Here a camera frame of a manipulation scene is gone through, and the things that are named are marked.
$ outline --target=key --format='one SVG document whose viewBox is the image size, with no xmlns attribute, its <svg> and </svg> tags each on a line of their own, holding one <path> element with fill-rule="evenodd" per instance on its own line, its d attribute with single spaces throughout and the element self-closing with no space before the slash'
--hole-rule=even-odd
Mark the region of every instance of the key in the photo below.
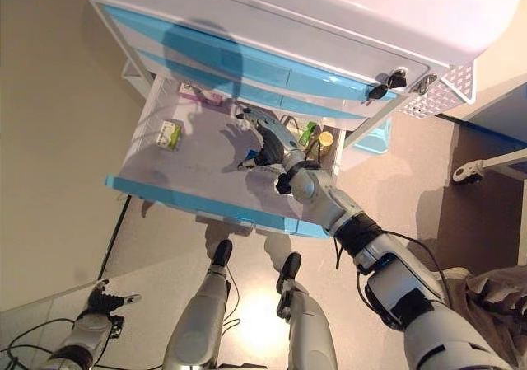
<svg viewBox="0 0 527 370">
<path fill-rule="evenodd" d="M 368 106 L 371 102 L 373 102 L 373 100 L 379 100 L 380 98 L 385 96 L 387 92 L 388 92 L 388 86 L 386 86 L 385 84 L 380 84 L 379 86 L 373 88 L 368 93 L 368 99 L 366 100 L 366 106 Z"/>
<path fill-rule="evenodd" d="M 392 73 L 388 80 L 386 81 L 386 86 L 388 88 L 400 88 L 406 87 L 406 72 L 399 70 Z"/>
</svg>

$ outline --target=white drawer unit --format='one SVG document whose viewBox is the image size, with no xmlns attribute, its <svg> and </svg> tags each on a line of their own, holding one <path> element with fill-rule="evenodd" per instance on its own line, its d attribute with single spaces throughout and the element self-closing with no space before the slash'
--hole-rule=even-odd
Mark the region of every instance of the white drawer unit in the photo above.
<svg viewBox="0 0 527 370">
<path fill-rule="evenodd" d="M 129 58 L 124 76 L 142 93 L 151 88 L 123 168 L 107 184 L 175 208 L 315 237 L 326 236 L 299 204 L 273 190 L 276 176 L 232 170 L 248 148 L 259 149 L 255 134 L 233 119 L 234 106 L 182 100 L 180 82 L 332 127 L 336 143 L 324 167 L 335 176 L 343 146 L 384 152 L 389 115 L 417 89 L 471 63 L 506 29 L 519 2 L 90 1 Z M 406 86 L 366 102 L 394 72 L 403 72 Z M 419 117 L 441 111 L 427 101 L 434 107 L 419 106 Z M 155 143 L 165 120 L 183 125 L 173 152 Z"/>
<path fill-rule="evenodd" d="M 309 237 L 326 237 L 322 227 L 310 222 L 302 206 L 274 188 L 278 171 L 256 168 L 238 171 L 248 151 L 258 151 L 257 133 L 236 118 L 240 106 L 229 102 L 208 105 L 180 96 L 181 82 L 157 77 L 142 111 L 123 166 L 108 176 L 109 187 L 143 199 L 249 224 Z M 268 110 L 279 119 L 284 110 Z M 157 145 L 164 121 L 182 126 L 174 151 Z M 344 131 L 333 133 L 333 146 L 321 159 L 332 176 L 338 174 Z"/>
</svg>

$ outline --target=mesh basket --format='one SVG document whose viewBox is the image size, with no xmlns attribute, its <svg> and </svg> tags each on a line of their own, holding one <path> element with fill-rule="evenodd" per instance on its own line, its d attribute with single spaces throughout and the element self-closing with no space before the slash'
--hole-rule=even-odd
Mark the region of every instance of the mesh basket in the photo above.
<svg viewBox="0 0 527 370">
<path fill-rule="evenodd" d="M 399 111 L 423 119 L 464 103 L 473 104 L 476 95 L 474 64 L 473 61 L 450 70 L 424 96 L 413 98 Z"/>
</svg>

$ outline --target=caster wheel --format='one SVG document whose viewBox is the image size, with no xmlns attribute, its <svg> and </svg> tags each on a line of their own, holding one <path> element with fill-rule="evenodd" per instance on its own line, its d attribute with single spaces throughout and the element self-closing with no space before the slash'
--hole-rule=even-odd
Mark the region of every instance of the caster wheel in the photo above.
<svg viewBox="0 0 527 370">
<path fill-rule="evenodd" d="M 483 179 L 482 161 L 467 162 L 455 170 L 452 180 L 456 185 L 468 185 Z"/>
</svg>

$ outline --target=gray fabric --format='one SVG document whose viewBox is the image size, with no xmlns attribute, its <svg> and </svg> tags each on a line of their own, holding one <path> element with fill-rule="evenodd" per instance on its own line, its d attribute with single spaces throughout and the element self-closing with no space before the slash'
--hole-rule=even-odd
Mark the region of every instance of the gray fabric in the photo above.
<svg viewBox="0 0 527 370">
<path fill-rule="evenodd" d="M 454 310 L 511 366 L 527 369 L 527 266 L 447 282 Z"/>
</svg>

